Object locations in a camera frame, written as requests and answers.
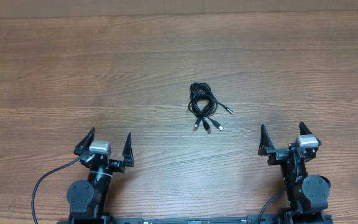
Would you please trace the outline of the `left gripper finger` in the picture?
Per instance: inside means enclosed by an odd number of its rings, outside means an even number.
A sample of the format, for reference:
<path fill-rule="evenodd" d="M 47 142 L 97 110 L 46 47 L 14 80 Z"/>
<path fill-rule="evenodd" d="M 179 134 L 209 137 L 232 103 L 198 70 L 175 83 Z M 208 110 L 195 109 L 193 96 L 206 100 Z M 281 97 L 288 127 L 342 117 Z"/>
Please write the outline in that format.
<path fill-rule="evenodd" d="M 89 150 L 91 143 L 94 140 L 95 127 L 92 127 L 89 133 L 75 146 L 74 155 L 80 156 L 85 151 Z"/>
<path fill-rule="evenodd" d="M 134 155 L 132 152 L 132 145 L 131 145 L 131 133 L 128 133 L 127 135 L 126 143 L 122 151 L 122 156 L 124 158 L 123 164 L 126 167 L 134 167 Z"/>

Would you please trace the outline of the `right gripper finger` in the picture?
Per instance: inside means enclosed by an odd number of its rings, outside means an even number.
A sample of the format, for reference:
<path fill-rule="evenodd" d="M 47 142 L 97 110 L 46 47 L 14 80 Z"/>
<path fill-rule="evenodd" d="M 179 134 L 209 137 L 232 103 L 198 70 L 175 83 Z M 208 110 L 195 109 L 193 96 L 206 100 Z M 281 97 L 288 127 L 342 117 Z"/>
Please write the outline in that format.
<path fill-rule="evenodd" d="M 313 135 L 313 133 L 308 129 L 308 127 L 306 126 L 306 124 L 303 121 L 300 121 L 298 127 L 300 129 L 301 136 Z"/>
<path fill-rule="evenodd" d="M 258 149 L 259 156 L 267 156 L 272 153 L 274 150 L 274 146 L 268 134 L 268 131 L 264 124 L 261 125 L 261 132 L 260 132 L 260 143 Z"/>

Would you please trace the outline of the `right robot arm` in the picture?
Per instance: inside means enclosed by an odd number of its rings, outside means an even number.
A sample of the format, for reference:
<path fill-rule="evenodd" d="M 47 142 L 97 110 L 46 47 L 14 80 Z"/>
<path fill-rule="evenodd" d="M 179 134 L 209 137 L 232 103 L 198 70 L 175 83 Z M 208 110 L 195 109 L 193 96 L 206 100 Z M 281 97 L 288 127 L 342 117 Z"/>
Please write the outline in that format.
<path fill-rule="evenodd" d="M 279 165 L 284 188 L 272 196 L 257 215 L 257 223 L 332 223 L 325 215 L 331 183 L 322 175 L 309 175 L 305 164 L 316 157 L 321 141 L 299 123 L 300 135 L 287 148 L 273 146 L 267 128 L 261 125 L 258 155 L 267 156 L 267 164 Z M 266 215 L 267 207 L 281 195 L 286 194 L 288 208 L 281 208 L 275 215 Z"/>

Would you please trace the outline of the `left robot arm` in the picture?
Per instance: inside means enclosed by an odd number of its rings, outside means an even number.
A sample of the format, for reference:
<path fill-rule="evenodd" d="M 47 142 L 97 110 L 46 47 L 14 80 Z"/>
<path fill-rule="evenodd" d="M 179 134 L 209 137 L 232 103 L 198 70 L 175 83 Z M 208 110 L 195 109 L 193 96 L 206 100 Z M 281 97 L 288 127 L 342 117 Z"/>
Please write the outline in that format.
<path fill-rule="evenodd" d="M 74 154 L 89 173 L 86 180 L 77 180 L 67 190 L 69 223 L 116 223 L 113 215 L 104 210 L 113 173 L 124 173 L 127 167 L 134 167 L 131 133 L 122 150 L 123 159 L 115 160 L 110 158 L 110 143 L 95 140 L 95 131 L 92 128 L 75 146 Z"/>

